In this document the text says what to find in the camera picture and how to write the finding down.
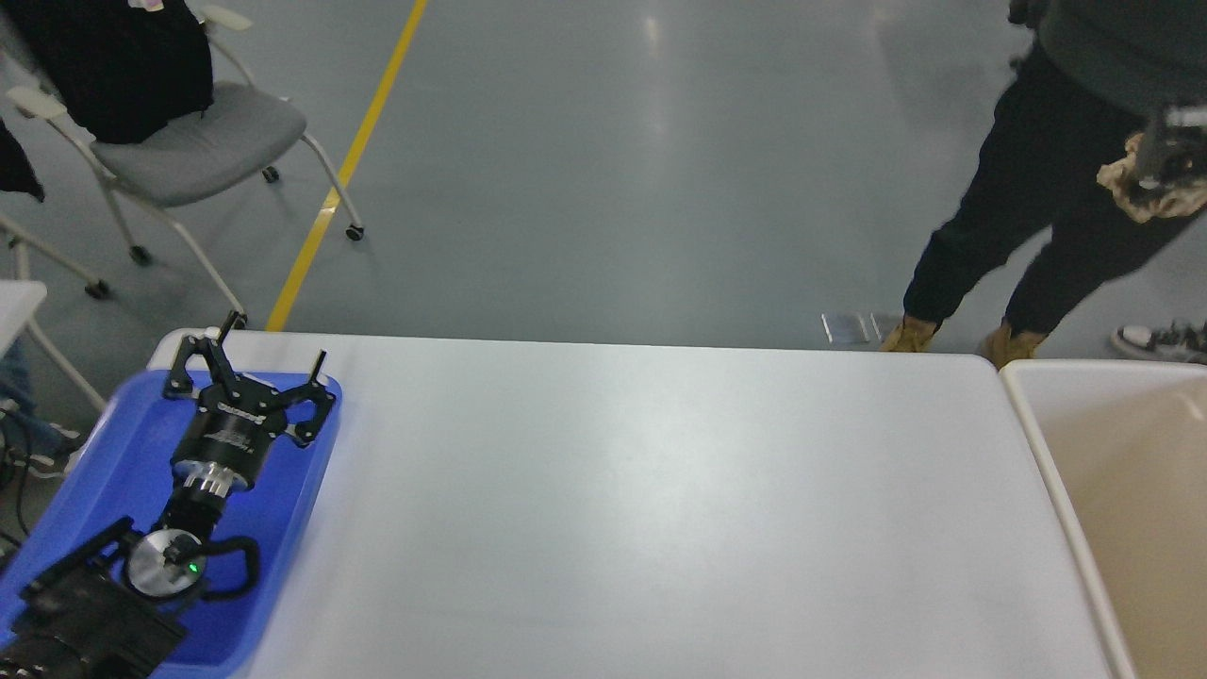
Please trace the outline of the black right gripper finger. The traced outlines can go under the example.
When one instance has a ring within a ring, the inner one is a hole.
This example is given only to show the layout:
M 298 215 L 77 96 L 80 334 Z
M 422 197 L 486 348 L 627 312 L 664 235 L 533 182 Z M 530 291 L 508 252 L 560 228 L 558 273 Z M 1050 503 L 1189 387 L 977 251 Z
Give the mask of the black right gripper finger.
M 1141 172 L 1160 180 L 1206 175 L 1206 109 L 1164 105 L 1148 121 Z

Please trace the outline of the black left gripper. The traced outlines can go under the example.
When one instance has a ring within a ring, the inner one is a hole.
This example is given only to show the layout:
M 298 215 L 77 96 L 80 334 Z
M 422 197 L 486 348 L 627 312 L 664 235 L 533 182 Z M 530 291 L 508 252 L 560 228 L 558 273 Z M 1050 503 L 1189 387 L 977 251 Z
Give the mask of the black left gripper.
M 187 482 L 206 470 L 228 470 L 231 490 L 255 488 L 276 434 L 282 433 L 297 447 L 309 447 L 336 408 L 337 396 L 320 379 L 326 351 L 319 351 L 305 384 L 281 392 L 253 375 L 240 377 L 225 352 L 225 339 L 246 321 L 246 314 L 229 312 L 217 336 L 188 335 L 177 344 L 162 396 L 170 400 L 197 399 L 197 408 L 170 460 L 176 482 Z M 204 390 L 196 390 L 187 370 L 196 356 L 204 361 L 211 379 L 211 386 Z M 279 409 L 273 408 L 276 396 Z M 311 404 L 311 416 L 290 417 L 288 409 L 301 404 Z

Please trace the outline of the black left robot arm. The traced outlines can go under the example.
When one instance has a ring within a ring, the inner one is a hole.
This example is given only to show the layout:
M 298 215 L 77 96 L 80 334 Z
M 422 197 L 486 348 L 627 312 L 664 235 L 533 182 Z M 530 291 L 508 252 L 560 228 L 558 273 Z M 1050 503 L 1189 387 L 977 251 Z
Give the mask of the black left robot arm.
M 231 678 L 262 638 L 338 433 L 339 384 L 188 334 L 129 379 L 2 576 L 5 678 Z

